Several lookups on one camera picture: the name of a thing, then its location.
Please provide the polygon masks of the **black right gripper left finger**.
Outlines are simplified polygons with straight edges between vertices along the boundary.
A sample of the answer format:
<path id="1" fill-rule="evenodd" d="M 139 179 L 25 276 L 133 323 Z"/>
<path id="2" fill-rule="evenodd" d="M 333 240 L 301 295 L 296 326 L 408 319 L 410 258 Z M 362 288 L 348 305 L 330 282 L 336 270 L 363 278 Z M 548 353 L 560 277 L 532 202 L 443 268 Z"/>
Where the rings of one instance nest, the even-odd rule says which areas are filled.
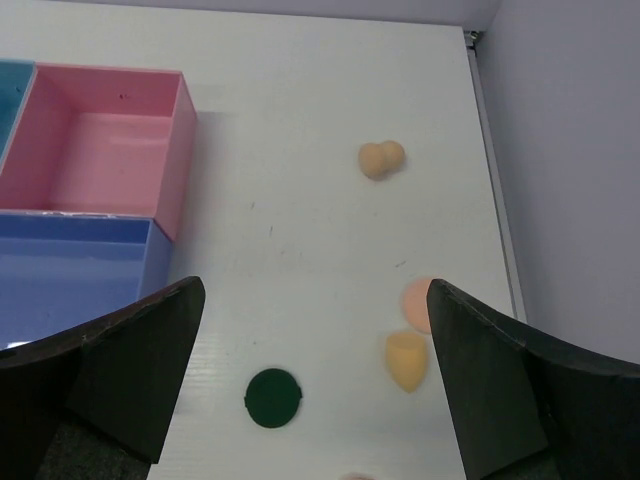
<path id="1" fill-rule="evenodd" d="M 145 479 L 160 460 L 205 305 L 186 277 L 1 353 L 4 479 Z"/>

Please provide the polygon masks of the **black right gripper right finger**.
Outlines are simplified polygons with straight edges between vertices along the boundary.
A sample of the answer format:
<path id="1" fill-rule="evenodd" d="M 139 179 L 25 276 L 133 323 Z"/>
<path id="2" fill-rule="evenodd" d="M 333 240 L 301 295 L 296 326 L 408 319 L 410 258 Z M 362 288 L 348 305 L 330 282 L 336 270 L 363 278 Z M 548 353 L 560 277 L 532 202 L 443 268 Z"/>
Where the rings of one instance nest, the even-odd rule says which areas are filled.
<path id="1" fill-rule="evenodd" d="M 638 478 L 638 365 L 555 338 L 442 279 L 426 306 L 467 478 Z"/>

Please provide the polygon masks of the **dark green round compact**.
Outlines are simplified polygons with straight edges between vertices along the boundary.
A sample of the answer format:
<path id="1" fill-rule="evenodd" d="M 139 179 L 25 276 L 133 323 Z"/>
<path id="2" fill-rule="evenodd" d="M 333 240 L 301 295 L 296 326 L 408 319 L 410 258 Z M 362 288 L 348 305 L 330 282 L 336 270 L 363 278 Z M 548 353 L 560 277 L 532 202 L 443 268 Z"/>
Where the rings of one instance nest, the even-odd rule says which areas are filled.
<path id="1" fill-rule="evenodd" d="M 268 368 L 249 381 L 244 405 L 257 425 L 277 429 L 294 419 L 302 398 L 302 389 L 291 373 L 280 368 Z"/>

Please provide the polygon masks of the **pink round powder puff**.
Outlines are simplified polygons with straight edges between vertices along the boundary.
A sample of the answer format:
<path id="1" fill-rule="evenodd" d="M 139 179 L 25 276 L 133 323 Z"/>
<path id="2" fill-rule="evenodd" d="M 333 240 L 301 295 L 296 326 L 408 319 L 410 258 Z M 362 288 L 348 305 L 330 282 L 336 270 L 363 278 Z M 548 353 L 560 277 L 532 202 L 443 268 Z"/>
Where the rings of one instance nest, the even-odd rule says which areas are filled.
<path id="1" fill-rule="evenodd" d="M 406 321 L 415 330 L 427 335 L 431 334 L 426 300 L 431 282 L 431 277 L 418 278 L 405 288 L 402 296 L 402 309 Z"/>

